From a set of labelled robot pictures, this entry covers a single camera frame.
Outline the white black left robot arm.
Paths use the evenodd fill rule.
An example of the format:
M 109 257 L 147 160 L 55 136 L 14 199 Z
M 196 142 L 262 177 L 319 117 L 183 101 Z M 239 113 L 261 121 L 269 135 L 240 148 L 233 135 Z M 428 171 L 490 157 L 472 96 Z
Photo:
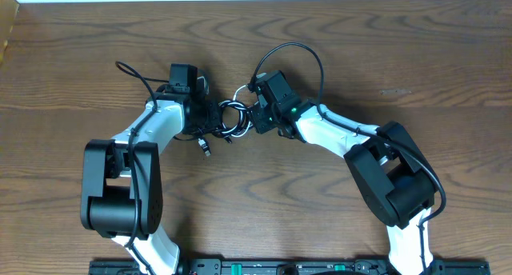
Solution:
M 160 155 L 178 134 L 206 130 L 219 118 L 205 71 L 174 63 L 149 90 L 142 113 L 108 140 L 84 150 L 80 219 L 85 229 L 121 245 L 143 274 L 177 274 L 180 248 L 161 224 Z

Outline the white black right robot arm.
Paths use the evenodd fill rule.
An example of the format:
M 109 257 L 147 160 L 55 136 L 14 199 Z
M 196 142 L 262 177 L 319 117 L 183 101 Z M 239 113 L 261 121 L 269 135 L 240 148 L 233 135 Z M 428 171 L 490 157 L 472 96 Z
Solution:
M 272 129 L 284 138 L 318 145 L 341 157 L 390 241 L 389 261 L 400 274 L 428 274 L 433 255 L 428 247 L 439 180 L 421 151 L 397 122 L 365 125 L 303 101 L 281 71 L 253 78 L 258 100 L 250 117 L 258 133 Z

